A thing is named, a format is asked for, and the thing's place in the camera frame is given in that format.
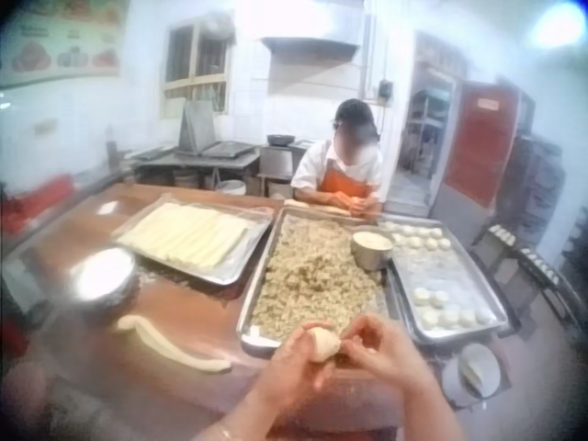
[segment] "red door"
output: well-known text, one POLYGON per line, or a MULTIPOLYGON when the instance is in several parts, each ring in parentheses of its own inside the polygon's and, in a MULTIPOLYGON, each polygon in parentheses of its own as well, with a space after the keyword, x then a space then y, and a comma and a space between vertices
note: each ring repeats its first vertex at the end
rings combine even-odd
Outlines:
POLYGON ((503 85, 465 83, 444 182, 488 209, 500 187, 516 125, 518 94, 503 85))

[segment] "baking tray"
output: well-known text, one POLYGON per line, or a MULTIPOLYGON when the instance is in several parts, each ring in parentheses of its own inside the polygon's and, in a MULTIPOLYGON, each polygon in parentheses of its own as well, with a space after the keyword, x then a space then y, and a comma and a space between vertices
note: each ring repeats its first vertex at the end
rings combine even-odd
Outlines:
POLYGON ((486 277, 473 262, 461 243, 451 231, 440 221, 409 216, 383 214, 378 224, 393 221, 414 227, 440 228, 446 238, 451 241, 449 251, 427 251, 420 262, 411 261, 411 257, 402 257, 392 250, 392 261, 400 280, 399 291, 403 295, 402 304, 406 305, 406 319, 415 333, 415 339, 422 344, 448 343, 471 337, 474 334, 486 334, 490 331, 508 326, 508 316, 504 306, 496 296, 486 277), (494 322, 471 328, 456 327, 448 330, 441 327, 425 329, 417 318, 418 307, 413 303, 410 293, 418 286, 431 290, 444 290, 452 296, 451 303, 467 308, 488 308, 494 315, 494 322))
MULTIPOLYGON (((276 224, 274 225, 271 235, 267 240, 266 249, 264 250, 259 263, 255 268, 254 275, 249 281, 245 300, 243 302, 239 320, 237 322, 237 334, 239 335, 239 338, 244 345, 252 348, 275 349, 281 345, 281 342, 278 340, 265 338, 259 335, 259 332, 256 332, 255 328, 251 329, 250 321, 257 303, 257 298, 261 292, 261 287, 264 284, 264 275, 266 274, 267 264, 269 263, 269 260, 273 255, 274 250, 276 249, 277 240, 279 238, 284 219, 289 215, 317 221, 336 221, 349 227, 368 224, 368 222, 365 220, 354 219, 332 213, 324 213, 314 209, 302 209, 299 207, 284 207, 281 209, 281 211, 277 214, 276 224)), ((392 290, 393 284, 390 280, 391 277, 393 277, 393 274, 389 268, 382 270, 382 291, 376 295, 375 299, 366 305, 366 311, 379 315, 385 315, 388 318, 402 318, 401 311, 398 311, 399 305, 396 301, 396 296, 392 290)))
POLYGON ((149 259, 158 262, 162 265, 169 266, 173 269, 186 273, 193 277, 198 277, 216 285, 230 285, 241 276, 247 261, 254 252, 255 247, 261 240, 267 227, 271 224, 274 211, 268 207, 258 207, 254 209, 239 209, 225 205, 217 204, 200 204, 200 203, 185 203, 174 199, 171 194, 167 193, 157 199, 152 205, 142 209, 129 220, 127 220, 121 227, 117 228, 112 233, 112 238, 116 241, 122 234, 130 231, 147 215, 158 209, 165 203, 174 203, 178 205, 196 207, 199 209, 215 209, 219 212, 238 216, 242 219, 250 221, 250 228, 241 239, 241 241, 222 259, 222 261, 210 269, 202 269, 196 266, 182 266, 176 263, 168 262, 145 253, 144 251, 132 246, 123 245, 131 249, 134 253, 148 257, 149 259))

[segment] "wooden table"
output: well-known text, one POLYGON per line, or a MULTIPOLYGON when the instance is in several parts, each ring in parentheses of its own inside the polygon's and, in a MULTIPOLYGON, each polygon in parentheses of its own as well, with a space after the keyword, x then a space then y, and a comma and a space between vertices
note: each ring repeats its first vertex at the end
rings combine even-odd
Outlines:
MULTIPOLYGON (((235 197, 220 193, 177 187, 116 184, 91 197, 63 218, 33 244, 37 260, 57 285, 64 286, 76 263, 109 242, 110 234, 130 216, 171 193, 185 202, 209 202, 237 207, 281 207, 268 198, 235 197), (96 212, 104 203, 117 201, 108 215, 96 212)), ((225 357, 233 369, 225 374, 206 375, 164 359, 138 343, 134 335, 112 332, 107 325, 89 324, 79 318, 64 320, 44 341, 64 357, 89 358, 82 376, 96 365, 110 387, 141 382, 161 393, 218 413, 226 413, 250 389, 267 361, 246 354, 235 327, 243 304, 243 291, 266 243, 262 240, 242 279, 229 287, 216 287, 202 281, 189 285, 156 277, 141 287, 129 313, 148 318, 162 334, 189 353, 225 357)), ((95 384, 97 390, 104 386, 95 384)), ((340 369, 336 379, 320 397, 305 403, 285 420, 311 430, 345 432, 389 427, 398 422, 398 401, 394 393, 363 372, 340 369)))

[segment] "dough ball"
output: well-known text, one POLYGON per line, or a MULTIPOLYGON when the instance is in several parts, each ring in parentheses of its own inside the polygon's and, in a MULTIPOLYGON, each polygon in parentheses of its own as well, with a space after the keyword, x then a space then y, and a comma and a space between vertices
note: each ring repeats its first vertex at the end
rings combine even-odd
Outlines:
POLYGON ((443 231, 440 228, 433 228, 429 234, 435 239, 441 239, 443 237, 443 231))
POLYGON ((414 235, 414 227, 411 227, 410 225, 404 225, 402 227, 402 234, 404 234, 405 236, 414 235))
POLYGON ((459 313, 459 324, 464 328, 471 328, 478 324, 476 314, 471 310, 464 310, 459 313))
POLYGON ((420 237, 429 237, 429 229, 425 227, 418 227, 416 229, 416 235, 420 237))
POLYGON ((324 363, 339 352, 341 340, 335 333, 320 326, 310 328, 309 333, 314 337, 314 353, 311 356, 311 361, 324 363))
POLYGON ((494 316, 490 310, 482 309, 476 311, 476 322, 479 324, 488 324, 494 320, 494 316))
POLYGON ((459 322, 458 310, 446 310, 439 315, 439 324, 444 328, 453 328, 459 322))
POLYGON ((431 304, 436 308, 443 308, 449 302, 449 295, 445 291, 435 291, 431 295, 431 304))
POLYGON ((392 235, 392 239, 394 240, 394 244, 397 246, 403 246, 406 244, 406 238, 397 232, 392 235))
POLYGON ((413 302, 415 305, 424 306, 429 304, 431 293, 425 288, 417 288, 413 291, 413 302))
POLYGON ((394 222, 388 220, 384 222, 384 228, 389 232, 397 232, 400 229, 400 225, 397 225, 394 222))
POLYGON ((421 311, 419 316, 421 318, 421 325, 425 329, 433 329, 439 323, 439 313, 430 308, 421 311))
POLYGON ((441 248, 442 250, 451 249, 451 242, 449 241, 449 239, 443 238, 439 240, 439 248, 441 248))
POLYGON ((426 240, 426 242, 424 243, 424 245, 430 251, 434 251, 434 250, 436 250, 439 247, 439 244, 437 243, 437 241, 435 239, 433 239, 432 237, 429 237, 426 240))
POLYGON ((420 237, 410 237, 408 244, 411 248, 421 248, 423 246, 423 240, 420 237))

